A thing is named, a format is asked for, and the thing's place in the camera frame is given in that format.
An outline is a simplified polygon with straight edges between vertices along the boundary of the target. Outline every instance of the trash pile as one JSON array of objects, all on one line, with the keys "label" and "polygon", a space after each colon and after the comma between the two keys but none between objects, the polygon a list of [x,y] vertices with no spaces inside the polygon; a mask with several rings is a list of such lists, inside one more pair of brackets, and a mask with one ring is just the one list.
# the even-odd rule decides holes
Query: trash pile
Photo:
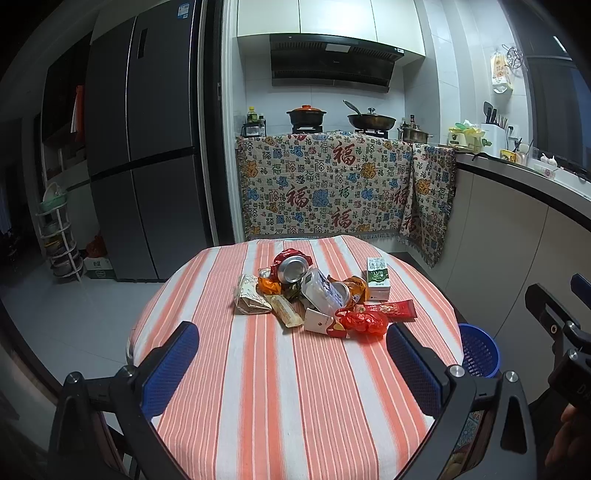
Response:
[{"label": "trash pile", "polygon": [[[349,332],[382,337],[391,322],[414,322],[417,314],[412,300],[393,303],[367,303],[388,300],[390,279],[384,258],[368,258],[366,278],[342,281],[325,276],[313,266],[312,258],[294,248],[283,250],[258,277],[241,275],[235,294],[236,308],[245,314],[269,313],[288,328],[331,337],[345,338]],[[304,319],[295,302],[306,309]]]}]

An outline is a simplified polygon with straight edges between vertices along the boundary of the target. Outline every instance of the metal bolt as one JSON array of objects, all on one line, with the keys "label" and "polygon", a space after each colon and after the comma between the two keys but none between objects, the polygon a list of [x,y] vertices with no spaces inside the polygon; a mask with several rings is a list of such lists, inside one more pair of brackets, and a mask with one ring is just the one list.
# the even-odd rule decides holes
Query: metal bolt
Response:
[{"label": "metal bolt", "polygon": [[78,383],[78,380],[82,378],[82,374],[80,372],[72,372],[68,374],[66,377],[66,382],[68,383]]},{"label": "metal bolt", "polygon": [[463,377],[464,374],[466,373],[466,371],[464,370],[464,368],[461,367],[460,365],[452,365],[449,368],[449,372],[451,373],[451,375],[453,377],[456,377],[456,378]]},{"label": "metal bolt", "polygon": [[517,375],[513,370],[509,370],[508,372],[505,372],[505,378],[509,382],[515,383],[519,380],[519,375]]},{"label": "metal bolt", "polygon": [[136,370],[137,369],[133,365],[124,365],[121,367],[120,371],[124,372],[128,377],[133,377]]}]

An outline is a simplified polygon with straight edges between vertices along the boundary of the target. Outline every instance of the red wrapper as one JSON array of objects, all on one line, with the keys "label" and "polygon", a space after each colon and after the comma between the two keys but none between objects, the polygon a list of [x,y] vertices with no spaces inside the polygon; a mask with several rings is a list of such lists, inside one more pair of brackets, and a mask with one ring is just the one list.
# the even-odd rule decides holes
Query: red wrapper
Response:
[{"label": "red wrapper", "polygon": [[308,255],[304,255],[302,252],[296,250],[295,248],[286,248],[285,250],[283,250],[283,252],[281,252],[279,255],[275,257],[275,260],[273,260],[273,263],[271,265],[271,276],[269,277],[272,281],[279,281],[277,278],[277,267],[281,265],[281,262],[283,262],[286,258],[293,257],[294,255],[301,255],[306,259],[308,265],[312,265],[312,258],[308,257]]},{"label": "red wrapper", "polygon": [[392,303],[380,303],[377,305],[356,305],[355,311],[359,313],[379,312],[383,313],[391,322],[399,322],[401,319],[409,321],[417,318],[417,312],[414,309],[412,300],[395,301]]},{"label": "red wrapper", "polygon": [[339,309],[335,312],[335,318],[346,330],[356,330],[380,337],[384,336],[388,330],[388,317],[380,312],[350,312],[347,309]]}]

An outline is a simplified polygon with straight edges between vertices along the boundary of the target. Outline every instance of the blue label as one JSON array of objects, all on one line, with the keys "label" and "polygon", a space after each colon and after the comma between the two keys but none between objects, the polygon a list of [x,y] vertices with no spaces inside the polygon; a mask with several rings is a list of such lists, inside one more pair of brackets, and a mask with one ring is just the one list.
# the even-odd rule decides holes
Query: blue label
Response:
[{"label": "blue label", "polygon": [[178,8],[177,18],[187,18],[189,16],[189,8],[191,4],[182,4]]}]

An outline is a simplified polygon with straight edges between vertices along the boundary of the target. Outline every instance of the cloth with chinese characters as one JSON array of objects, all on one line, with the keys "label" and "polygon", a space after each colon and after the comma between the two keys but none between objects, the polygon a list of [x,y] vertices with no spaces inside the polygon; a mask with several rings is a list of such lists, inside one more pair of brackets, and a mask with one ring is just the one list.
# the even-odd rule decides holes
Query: cloth with chinese characters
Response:
[{"label": "cloth with chinese characters", "polygon": [[455,194],[452,149],[350,132],[238,138],[247,240],[395,236],[433,266]]}]

